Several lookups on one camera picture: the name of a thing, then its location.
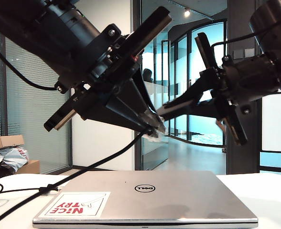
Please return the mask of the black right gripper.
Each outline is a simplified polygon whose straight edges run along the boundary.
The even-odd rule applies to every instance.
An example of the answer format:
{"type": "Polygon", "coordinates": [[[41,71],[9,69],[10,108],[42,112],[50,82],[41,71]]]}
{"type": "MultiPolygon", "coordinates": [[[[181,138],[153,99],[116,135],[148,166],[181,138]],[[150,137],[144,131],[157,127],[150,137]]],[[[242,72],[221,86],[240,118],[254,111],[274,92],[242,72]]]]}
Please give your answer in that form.
{"type": "Polygon", "coordinates": [[[205,33],[195,38],[206,69],[182,95],[164,104],[175,106],[210,90],[212,100],[199,102],[189,112],[190,115],[211,117],[225,120],[238,145],[247,142],[247,136],[235,111],[239,106],[242,112],[249,114],[251,101],[277,91],[278,81],[273,62],[265,55],[234,63],[230,56],[223,58],[223,65],[218,67],[213,49],[205,33]]]}

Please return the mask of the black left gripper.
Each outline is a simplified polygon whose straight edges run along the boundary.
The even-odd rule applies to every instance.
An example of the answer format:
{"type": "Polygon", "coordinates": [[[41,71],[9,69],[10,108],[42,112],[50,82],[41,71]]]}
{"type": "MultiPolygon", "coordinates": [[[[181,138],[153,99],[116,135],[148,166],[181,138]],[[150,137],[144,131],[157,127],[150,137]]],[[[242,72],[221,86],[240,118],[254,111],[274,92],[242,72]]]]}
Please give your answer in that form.
{"type": "Polygon", "coordinates": [[[164,119],[150,99],[141,73],[141,53],[170,22],[169,11],[158,7],[127,37],[110,24],[76,57],[72,72],[59,79],[60,91],[74,88],[69,98],[44,124],[59,129],[75,114],[145,132],[151,141],[164,134],[164,119]]]}

